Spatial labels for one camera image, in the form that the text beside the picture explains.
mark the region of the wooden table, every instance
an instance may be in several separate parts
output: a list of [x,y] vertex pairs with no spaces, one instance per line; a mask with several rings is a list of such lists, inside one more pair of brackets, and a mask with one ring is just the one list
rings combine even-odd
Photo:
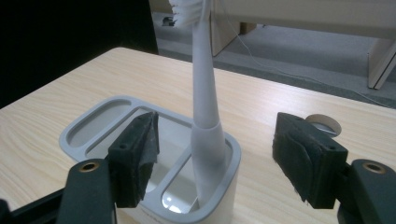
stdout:
[[[216,70],[223,128],[242,148],[233,223],[337,223],[336,209],[301,202],[272,159],[277,112],[324,114],[342,126],[335,140],[396,169],[396,111]],[[192,115],[191,64],[113,49],[0,110],[0,198],[14,210],[63,188],[75,162],[60,149],[64,128],[114,95],[131,95]],[[118,212],[120,222],[127,219]]]

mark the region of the toothbrush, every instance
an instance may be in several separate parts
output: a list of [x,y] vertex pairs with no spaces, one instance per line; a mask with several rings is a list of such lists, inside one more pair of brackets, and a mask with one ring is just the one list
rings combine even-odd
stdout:
[[210,48],[210,0],[169,0],[176,27],[192,24],[193,124],[191,159],[198,204],[212,197],[226,171],[225,138],[219,120]]

